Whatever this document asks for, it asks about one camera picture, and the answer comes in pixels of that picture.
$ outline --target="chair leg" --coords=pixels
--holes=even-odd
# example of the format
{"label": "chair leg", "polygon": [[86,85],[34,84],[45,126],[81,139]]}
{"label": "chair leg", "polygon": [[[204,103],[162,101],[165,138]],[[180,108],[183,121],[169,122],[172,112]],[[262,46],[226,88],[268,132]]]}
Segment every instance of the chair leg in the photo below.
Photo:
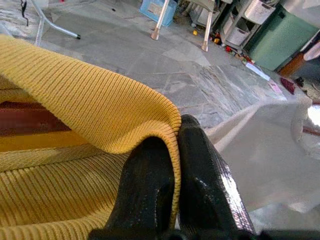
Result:
{"label": "chair leg", "polygon": [[188,15],[188,13],[190,12],[190,9],[192,8],[192,6],[193,6],[193,2],[190,2],[189,4],[188,4],[188,6],[186,7],[186,9],[181,13],[181,15],[182,16],[187,16]]}
{"label": "chair leg", "polygon": [[159,20],[158,20],[158,22],[157,22],[157,24],[156,24],[156,26],[155,26],[154,31],[151,33],[151,38],[152,38],[153,40],[158,40],[158,38],[159,38],[160,27],[161,27],[161,25],[162,25],[162,21],[164,20],[165,13],[166,13],[166,10],[167,10],[169,1],[170,1],[170,0],[165,0],[165,1],[164,1],[162,10],[161,10],[161,13],[160,13],[160,16],[159,16]]}
{"label": "chair leg", "polygon": [[35,2],[35,0],[31,0],[31,2],[33,3],[33,6],[36,10],[36,12],[38,13],[38,15],[40,16],[40,24],[39,24],[39,28],[38,28],[38,32],[36,35],[36,41],[35,41],[35,45],[40,46],[41,45],[41,38],[42,38],[42,34],[43,34],[43,29],[44,29],[44,24],[48,23],[50,25],[50,27],[64,33],[67,34],[69,36],[72,36],[76,39],[80,39],[81,36],[77,33],[74,33],[72,31],[69,31],[67,29],[64,29],[58,25],[55,25],[54,23],[52,23],[51,21],[49,21],[49,19],[45,16],[44,12],[41,10],[41,8],[37,5],[37,3]]}
{"label": "chair leg", "polygon": [[209,11],[208,18],[206,20],[204,40],[203,40],[203,44],[201,46],[201,49],[205,52],[208,52],[208,39],[209,39],[209,33],[210,33],[210,27],[211,27],[212,14],[213,14],[213,12]]}

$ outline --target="stone tile floor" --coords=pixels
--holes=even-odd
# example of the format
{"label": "stone tile floor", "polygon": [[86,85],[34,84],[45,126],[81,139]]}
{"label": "stone tile floor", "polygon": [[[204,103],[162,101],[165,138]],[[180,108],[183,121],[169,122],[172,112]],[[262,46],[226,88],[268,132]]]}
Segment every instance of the stone tile floor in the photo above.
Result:
{"label": "stone tile floor", "polygon": [[203,128],[258,101],[281,98],[266,80],[214,43],[203,52],[203,36],[192,35],[189,18],[162,27],[159,40],[152,40],[156,23],[139,13],[139,6],[138,0],[87,0],[51,7],[47,16],[80,34],[81,40],[49,28],[42,47],[146,84],[168,97],[182,114],[193,114]]}

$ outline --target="blue plastic basket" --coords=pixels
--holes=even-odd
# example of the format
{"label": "blue plastic basket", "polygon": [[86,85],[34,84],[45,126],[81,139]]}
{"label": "blue plastic basket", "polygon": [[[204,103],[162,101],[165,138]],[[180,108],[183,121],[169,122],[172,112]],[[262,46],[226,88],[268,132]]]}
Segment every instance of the blue plastic basket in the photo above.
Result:
{"label": "blue plastic basket", "polygon": [[[158,22],[164,3],[165,0],[143,0],[139,11],[153,21]],[[167,27],[172,23],[177,5],[178,4],[174,0],[169,1],[162,21],[162,26]]]}

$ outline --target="red object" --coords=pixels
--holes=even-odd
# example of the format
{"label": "red object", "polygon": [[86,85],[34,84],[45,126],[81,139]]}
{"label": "red object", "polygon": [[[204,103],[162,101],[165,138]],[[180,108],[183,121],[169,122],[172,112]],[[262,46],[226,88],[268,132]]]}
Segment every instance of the red object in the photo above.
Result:
{"label": "red object", "polygon": [[70,128],[39,103],[4,102],[0,104],[0,136],[56,131],[70,131]]}
{"label": "red object", "polygon": [[225,51],[229,53],[229,52],[231,52],[231,51],[232,51],[232,49],[231,49],[231,47],[226,46],[226,47],[225,47]]}
{"label": "red object", "polygon": [[312,135],[316,135],[316,136],[320,136],[320,131],[317,131],[315,129],[312,129],[310,127],[307,126],[303,126],[302,131],[306,134],[312,134]]}
{"label": "red object", "polygon": [[313,105],[320,105],[320,99],[313,99],[312,104]]}
{"label": "red object", "polygon": [[281,77],[281,78],[280,78],[280,81],[281,81],[282,85],[283,85],[292,95],[295,94],[295,88],[296,88],[296,86],[295,86],[295,84],[294,84],[291,80],[289,80],[289,79],[287,79],[287,78],[284,78],[284,77]]}
{"label": "red object", "polygon": [[252,62],[252,60],[251,60],[251,58],[250,58],[250,57],[248,57],[248,56],[244,56],[244,58],[245,58],[245,60],[247,60],[247,62],[249,62],[249,63],[253,64],[253,62]]}

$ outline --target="yellow ribbed sweater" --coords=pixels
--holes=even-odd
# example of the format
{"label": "yellow ribbed sweater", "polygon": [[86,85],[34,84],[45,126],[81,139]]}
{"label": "yellow ribbed sweater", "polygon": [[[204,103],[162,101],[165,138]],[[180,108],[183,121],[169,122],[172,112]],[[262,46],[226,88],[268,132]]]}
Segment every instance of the yellow ribbed sweater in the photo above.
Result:
{"label": "yellow ribbed sweater", "polygon": [[[161,138],[171,157],[174,224],[181,117],[167,98],[123,75],[0,35],[0,103],[15,100],[41,103],[72,129],[45,137],[75,140],[0,152],[0,239],[86,239],[108,220],[129,152],[150,136]],[[14,138],[0,137],[0,147],[8,141]]]}

